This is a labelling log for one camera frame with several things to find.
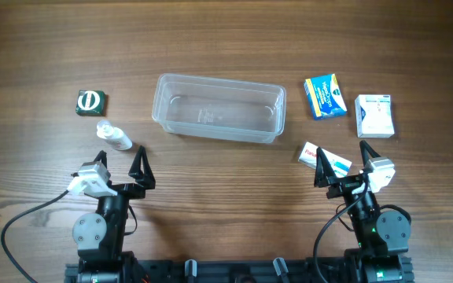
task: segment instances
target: black bracket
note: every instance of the black bracket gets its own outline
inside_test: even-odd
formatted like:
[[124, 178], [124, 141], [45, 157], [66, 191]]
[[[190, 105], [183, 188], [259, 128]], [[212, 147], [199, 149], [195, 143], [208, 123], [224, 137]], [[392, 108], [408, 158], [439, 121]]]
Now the black bracket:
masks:
[[[380, 157], [366, 141], [361, 141], [359, 143], [359, 148], [361, 150], [361, 157], [363, 158], [363, 165], [366, 165], [370, 156], [373, 158]], [[328, 187], [326, 196], [329, 199], [342, 197], [345, 194], [352, 192], [354, 189], [359, 188], [366, 178], [368, 178], [368, 172], [364, 169], [361, 174], [338, 178], [337, 175], [335, 175], [328, 157], [326, 157], [326, 154], [320, 147], [316, 150], [316, 155], [314, 187]]]
[[101, 161], [102, 165], [108, 169], [108, 158], [106, 157], [106, 152], [104, 150], [101, 150], [95, 157], [94, 162], [97, 161]]
[[131, 169], [129, 170], [129, 176], [135, 179], [135, 183], [108, 184], [108, 186], [118, 193], [126, 195], [130, 199], [145, 198], [147, 189], [155, 189], [155, 177], [149, 166], [148, 156], [146, 155], [146, 150], [143, 146], [139, 146], [138, 153], [135, 155]]

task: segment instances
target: white bottle cap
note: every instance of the white bottle cap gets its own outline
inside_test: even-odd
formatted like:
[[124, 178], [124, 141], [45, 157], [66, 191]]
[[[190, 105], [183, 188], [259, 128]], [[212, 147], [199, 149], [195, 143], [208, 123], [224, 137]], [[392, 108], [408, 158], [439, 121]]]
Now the white bottle cap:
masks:
[[115, 134], [115, 128], [108, 120], [101, 120], [98, 123], [98, 132], [106, 138], [111, 138]]

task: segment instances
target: white box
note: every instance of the white box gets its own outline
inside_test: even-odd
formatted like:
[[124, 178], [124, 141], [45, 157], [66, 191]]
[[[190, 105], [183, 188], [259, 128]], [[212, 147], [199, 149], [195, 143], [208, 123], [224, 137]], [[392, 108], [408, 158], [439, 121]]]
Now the white box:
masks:
[[[317, 145], [312, 145], [310, 142], [307, 142], [304, 146], [304, 149], [302, 149], [302, 153], [300, 154], [298, 161], [315, 169], [315, 166], [317, 163], [317, 158], [318, 158], [317, 150], [318, 150]], [[328, 161], [330, 162], [331, 167], [335, 171], [335, 175], [338, 178], [343, 178], [343, 177], [347, 176], [347, 173], [349, 172], [349, 169], [351, 168], [352, 162], [349, 160], [343, 159], [340, 156], [334, 155], [325, 149], [323, 149], [322, 151], [324, 152], [324, 154], [326, 154], [326, 158], [328, 158]]]
[[391, 96], [360, 94], [355, 100], [359, 138], [389, 138], [394, 135]]

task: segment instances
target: blue and yellow box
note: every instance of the blue and yellow box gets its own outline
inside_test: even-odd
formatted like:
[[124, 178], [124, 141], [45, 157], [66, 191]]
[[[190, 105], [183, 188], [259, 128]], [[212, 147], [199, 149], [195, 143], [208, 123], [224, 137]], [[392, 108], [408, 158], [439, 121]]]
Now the blue and yellow box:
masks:
[[335, 74], [306, 79], [304, 85], [314, 119], [343, 116], [347, 113]]

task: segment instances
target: white medicine box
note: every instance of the white medicine box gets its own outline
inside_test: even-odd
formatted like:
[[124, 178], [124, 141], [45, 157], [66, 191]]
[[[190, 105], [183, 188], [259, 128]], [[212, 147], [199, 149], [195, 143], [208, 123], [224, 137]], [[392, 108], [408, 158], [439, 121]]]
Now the white medicine box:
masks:
[[355, 100], [359, 138], [389, 138], [394, 134], [391, 96], [360, 94]]

